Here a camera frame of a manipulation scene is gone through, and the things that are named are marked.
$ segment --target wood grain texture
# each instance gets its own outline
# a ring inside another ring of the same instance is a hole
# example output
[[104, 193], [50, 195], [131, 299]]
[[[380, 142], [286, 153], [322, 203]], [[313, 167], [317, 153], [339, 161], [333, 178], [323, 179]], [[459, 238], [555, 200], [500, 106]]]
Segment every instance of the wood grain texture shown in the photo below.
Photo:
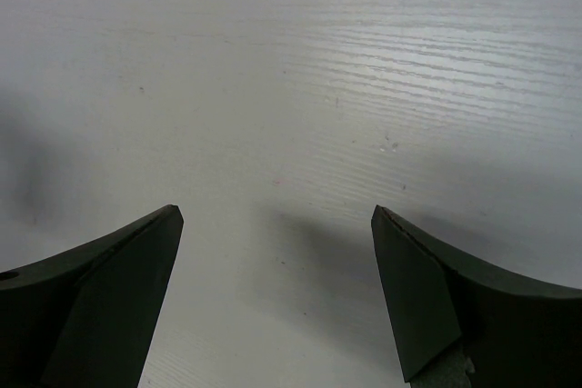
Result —
[[85, 162], [64, 243], [14, 262], [160, 204], [185, 216], [143, 387], [403, 386], [376, 204], [582, 286], [582, 0], [0, 10], [0, 87]]

